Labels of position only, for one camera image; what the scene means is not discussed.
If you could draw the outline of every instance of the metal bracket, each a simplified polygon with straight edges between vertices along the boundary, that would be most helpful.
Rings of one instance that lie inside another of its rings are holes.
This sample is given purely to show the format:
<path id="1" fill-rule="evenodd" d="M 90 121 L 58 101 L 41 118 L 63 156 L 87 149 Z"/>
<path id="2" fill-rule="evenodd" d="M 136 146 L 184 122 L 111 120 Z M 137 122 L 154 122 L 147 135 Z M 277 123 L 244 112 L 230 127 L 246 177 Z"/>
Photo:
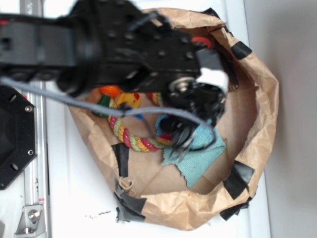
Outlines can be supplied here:
<path id="1" fill-rule="evenodd" d="M 0 86 L 0 190 L 37 154 L 34 106 L 13 88 Z"/>
<path id="2" fill-rule="evenodd" d="M 23 213 L 14 238 L 46 237 L 45 216 L 42 205 L 23 207 Z"/>

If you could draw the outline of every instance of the black octagonal plate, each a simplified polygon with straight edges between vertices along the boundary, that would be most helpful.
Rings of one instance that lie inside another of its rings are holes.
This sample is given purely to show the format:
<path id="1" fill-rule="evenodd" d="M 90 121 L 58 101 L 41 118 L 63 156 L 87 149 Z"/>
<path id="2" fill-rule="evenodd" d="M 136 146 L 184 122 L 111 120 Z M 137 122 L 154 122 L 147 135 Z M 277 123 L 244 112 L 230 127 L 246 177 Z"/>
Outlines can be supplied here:
<path id="1" fill-rule="evenodd" d="M 34 111 L 18 91 L 0 86 L 0 190 L 36 156 Z"/>

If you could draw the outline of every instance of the gray wall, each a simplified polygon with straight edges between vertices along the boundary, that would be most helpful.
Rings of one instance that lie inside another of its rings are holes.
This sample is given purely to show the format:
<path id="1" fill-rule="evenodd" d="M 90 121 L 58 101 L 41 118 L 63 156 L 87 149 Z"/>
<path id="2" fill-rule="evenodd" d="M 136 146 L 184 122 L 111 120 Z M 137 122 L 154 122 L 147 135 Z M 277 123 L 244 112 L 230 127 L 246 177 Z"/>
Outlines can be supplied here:
<path id="1" fill-rule="evenodd" d="M 273 238 L 317 234 L 317 1 L 244 0 L 251 48 L 280 82 L 266 186 Z"/>

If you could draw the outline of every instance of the orange bead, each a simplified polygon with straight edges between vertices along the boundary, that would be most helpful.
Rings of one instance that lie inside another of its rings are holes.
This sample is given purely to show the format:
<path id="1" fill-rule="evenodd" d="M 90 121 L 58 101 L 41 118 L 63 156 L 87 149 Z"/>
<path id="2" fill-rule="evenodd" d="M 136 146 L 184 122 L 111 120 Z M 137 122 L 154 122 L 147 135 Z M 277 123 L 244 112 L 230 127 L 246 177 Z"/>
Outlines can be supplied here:
<path id="1" fill-rule="evenodd" d="M 121 92 L 121 89 L 118 86 L 103 86 L 100 87 L 99 90 L 103 94 L 108 94 L 111 97 L 118 96 Z"/>

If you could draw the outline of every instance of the gray cable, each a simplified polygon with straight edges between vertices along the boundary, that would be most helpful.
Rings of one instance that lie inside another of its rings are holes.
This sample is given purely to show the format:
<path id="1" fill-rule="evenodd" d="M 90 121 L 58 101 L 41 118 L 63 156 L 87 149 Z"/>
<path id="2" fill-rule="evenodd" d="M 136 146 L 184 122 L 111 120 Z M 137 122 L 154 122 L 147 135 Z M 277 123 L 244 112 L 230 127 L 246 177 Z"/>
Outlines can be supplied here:
<path id="1" fill-rule="evenodd" d="M 112 115 L 115 117 L 126 117 L 126 116 L 135 116 L 138 114 L 145 114 L 145 113 L 163 113 L 163 114 L 170 114 L 177 117 L 185 118 L 187 120 L 190 120 L 196 124 L 201 124 L 208 128 L 212 135 L 215 137 L 213 127 L 209 125 L 204 120 L 200 119 L 199 117 L 195 116 L 194 114 L 182 110 L 182 109 L 176 109 L 176 108 L 166 108 L 166 107 L 146 107 L 146 108 L 139 108 L 139 109 L 132 109 L 132 110 L 119 110 L 119 109 L 113 109 L 113 108 L 106 108 L 104 106 L 100 106 L 98 104 L 93 104 L 85 101 L 79 101 L 71 97 L 67 97 L 64 95 L 60 95 L 54 92 L 50 92 L 47 90 L 42 90 L 40 88 L 33 87 L 27 83 L 24 82 L 18 82 L 14 81 L 13 79 L 2 76 L 0 77 L 0 83 L 2 85 L 6 85 L 9 87 L 15 87 L 19 88 L 37 95 L 42 95 L 44 97 L 71 105 L 79 108 L 88 109 L 91 111 L 94 111 L 96 113 L 100 114 L 106 114 L 106 115 Z"/>

